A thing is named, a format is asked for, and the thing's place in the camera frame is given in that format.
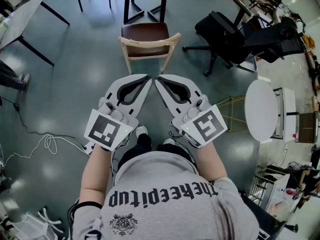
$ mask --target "gold stand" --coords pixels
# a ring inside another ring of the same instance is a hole
[[[222,115],[224,118],[231,119],[230,128],[227,130],[229,133],[235,133],[235,132],[239,132],[239,131],[245,130],[245,129],[240,129],[240,130],[232,131],[232,121],[233,120],[236,120],[236,121],[239,121],[239,122],[242,122],[242,123],[247,123],[246,121],[243,121],[243,120],[240,120],[240,119],[237,119],[237,118],[233,117],[234,116],[234,103],[235,102],[239,102],[239,101],[244,102],[245,99],[246,99],[245,96],[234,96],[234,97],[227,98],[226,100],[224,100],[224,101],[222,101],[222,102],[217,104],[218,108],[231,104],[231,117],[230,116],[226,116],[226,115]]]

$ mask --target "black office chair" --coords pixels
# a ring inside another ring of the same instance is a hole
[[[259,223],[260,229],[266,232],[270,237],[268,240],[276,240],[280,235],[281,231],[286,226],[285,221],[278,221],[276,218],[267,213],[264,209],[262,209],[259,205],[254,203],[246,196],[246,192],[242,189],[239,190],[241,198],[243,202],[248,206],[248,208],[252,211],[256,220]],[[257,240],[265,239],[264,235],[259,235]]]
[[[222,13],[212,11],[209,16],[195,25],[197,34],[201,35],[209,45],[182,47],[184,52],[187,50],[211,51],[209,70],[204,73],[206,77],[212,73],[215,60],[218,56],[227,63],[227,69],[231,69],[234,66],[233,64],[240,66],[244,61],[252,59],[257,55],[263,57],[261,55],[263,53],[267,53],[272,57],[271,61],[274,61],[275,57],[276,59],[282,58],[282,56],[288,55],[288,53],[304,52],[303,49],[299,49],[298,51],[287,50],[284,54],[281,50],[282,46],[280,44],[282,42],[291,40],[297,36],[295,22],[287,17],[283,17],[281,23],[261,29],[256,29],[251,27],[247,22],[242,22],[242,29],[240,31],[237,28],[240,21],[245,14],[251,16],[251,12],[239,0],[233,1],[240,7],[234,23]]]

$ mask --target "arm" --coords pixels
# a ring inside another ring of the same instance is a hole
[[[304,170],[301,174],[301,178],[300,178],[300,182],[299,182],[299,187],[302,186],[302,184],[304,183],[304,179],[305,179],[305,176],[309,175],[310,174],[310,170]]]
[[[79,203],[92,201],[104,205],[109,179],[111,152],[95,145],[84,168]]]
[[[212,142],[196,151],[200,176],[208,182],[227,177],[227,172]]]

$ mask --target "white cable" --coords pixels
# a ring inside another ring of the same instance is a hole
[[[54,224],[54,225],[58,225],[58,224],[61,224],[62,222],[60,220],[57,220],[57,221],[53,221],[51,219],[49,219],[48,215],[47,215],[47,209],[43,207],[43,214],[44,214],[44,217],[46,219],[46,222],[48,222],[49,224]]]
[[[21,157],[21,158],[27,158],[29,159],[32,154],[34,153],[34,151],[39,147],[41,141],[44,139],[44,146],[46,149],[49,149],[49,151],[53,154],[53,155],[56,155],[58,153],[58,146],[57,146],[57,142],[56,142],[56,139],[62,139],[64,140],[65,142],[68,142],[69,144],[75,146],[78,150],[80,150],[81,152],[85,153],[87,155],[87,153],[85,151],[83,151],[81,148],[79,148],[77,145],[73,144],[72,142],[70,142],[69,140],[65,139],[65,138],[62,138],[62,137],[54,137],[53,135],[51,134],[46,134],[45,136],[42,137],[42,139],[40,139],[38,145],[32,150],[31,154],[29,156],[24,156],[24,155],[20,155],[18,153],[13,153],[12,155],[9,156],[9,158],[5,161],[5,157],[4,157],[4,152],[2,150],[2,147],[1,147],[1,143],[0,143],[0,149],[1,149],[1,153],[2,153],[2,158],[0,158],[0,163],[2,163],[2,166],[3,167],[6,167],[7,163],[8,163],[8,160],[10,158],[12,158],[14,155],[17,155],[18,157]],[[51,140],[53,140],[53,143],[55,145],[55,152],[52,151],[52,149],[50,148],[51,146]]]

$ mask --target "shoe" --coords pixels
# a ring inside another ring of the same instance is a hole
[[[176,142],[172,138],[167,138],[164,142],[163,145],[165,144],[171,144],[171,145],[176,145]]]
[[[148,135],[148,130],[147,130],[147,128],[146,128],[144,125],[138,127],[138,128],[135,130],[135,135],[136,135],[137,138],[139,138],[139,135],[140,135],[140,134],[146,134],[146,135]]]
[[[26,74],[23,81],[25,82],[25,88],[24,91],[26,92],[29,86],[29,82],[30,82],[30,74]]]

